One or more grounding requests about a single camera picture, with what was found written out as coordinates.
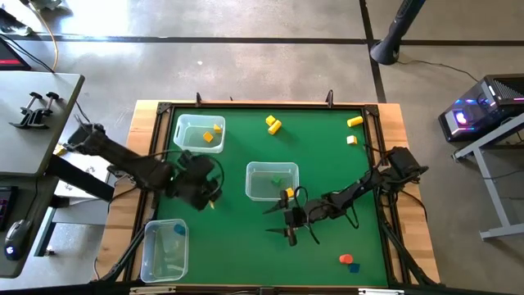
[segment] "computer mouse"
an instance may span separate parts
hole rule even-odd
[[[18,220],[7,231],[3,252],[8,260],[17,261],[25,255],[31,225],[30,220]]]

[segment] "green tabletop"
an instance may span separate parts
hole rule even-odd
[[[290,247],[283,236],[265,231],[285,226],[282,212],[263,215],[273,203],[253,202],[245,192],[246,166],[251,161],[295,162],[309,199],[362,177],[368,170],[364,127],[349,128],[346,123],[359,111],[178,108],[172,129],[182,114],[225,118],[224,150],[210,154],[224,166],[225,182],[214,210],[208,206],[199,212],[182,200],[160,199],[159,220],[180,218],[188,226],[188,273],[177,284],[387,286],[371,193],[355,202],[358,229],[343,217],[324,220],[313,225],[320,245],[307,229],[298,229],[298,244]],[[268,133],[265,118],[269,115],[282,122],[275,135]],[[348,145],[349,135],[355,135],[359,143]],[[172,136],[169,148],[177,148]],[[171,154],[168,160],[177,157]],[[303,202],[304,194],[298,198]],[[358,273],[350,273],[339,262],[346,253],[360,264]]]

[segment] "concrete floor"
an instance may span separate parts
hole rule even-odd
[[[400,3],[367,0],[375,38],[385,35]],[[66,6],[45,14],[57,34],[365,38],[358,0],[68,0]],[[494,11],[497,25],[485,17]],[[22,13],[43,31],[34,16]],[[406,38],[523,40],[523,20],[521,0],[429,1]],[[20,44],[52,63],[51,43]],[[59,48],[57,70],[85,75],[80,104],[121,143],[138,99],[194,99],[198,91],[204,99],[322,101],[333,89],[336,102],[377,101],[364,45],[60,42]],[[523,49],[404,46],[400,60],[442,62],[481,78],[524,72]],[[477,170],[451,160],[456,147],[445,142],[436,121],[472,80],[422,64],[380,70],[386,100],[402,106],[413,154],[430,166],[421,190],[442,282],[524,293],[524,235],[481,241],[479,230],[499,226],[495,209]],[[73,129],[71,121],[63,137]],[[58,226],[51,245],[59,255],[30,258],[19,278],[0,279],[0,289],[89,281],[101,237],[97,227]]]

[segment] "yellow cube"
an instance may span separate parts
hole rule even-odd
[[[357,137],[354,135],[348,136],[347,144],[357,144]]]
[[[271,135],[276,134],[277,131],[280,129],[281,126],[282,126],[282,122],[279,121],[279,120],[276,120],[276,121],[271,125],[271,127],[269,127],[269,129],[268,129],[269,134],[271,134]]]
[[[275,119],[275,117],[273,116],[269,116],[267,118],[265,118],[265,123],[271,127],[271,125],[273,125],[273,123],[276,121],[277,119]]]
[[[287,188],[286,193],[288,198],[295,197],[295,191],[293,190],[293,188]]]
[[[362,116],[358,116],[358,117],[355,117],[353,119],[349,119],[347,121],[347,125],[349,127],[353,127],[353,126],[356,126],[358,124],[362,124],[362,122],[364,122],[364,119],[362,118]]]
[[[213,135],[211,135],[211,133],[209,133],[209,132],[204,133],[204,140],[206,142],[210,143],[211,140],[213,140]]]
[[[220,128],[220,126],[218,126],[217,124],[213,125],[213,130],[218,134],[222,133],[222,128]]]

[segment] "transparent container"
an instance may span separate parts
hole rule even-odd
[[[140,279],[145,283],[181,279],[188,267],[188,228],[184,220],[154,220],[146,225]]]
[[[222,133],[215,133],[214,125],[218,125]],[[210,143],[204,140],[205,132],[213,135]],[[174,129],[173,141],[190,152],[219,153],[224,149],[225,134],[226,120],[222,116],[181,115]]]
[[[280,200],[280,191],[297,188],[298,180],[295,163],[253,161],[246,168],[246,195],[253,201],[275,202]]]

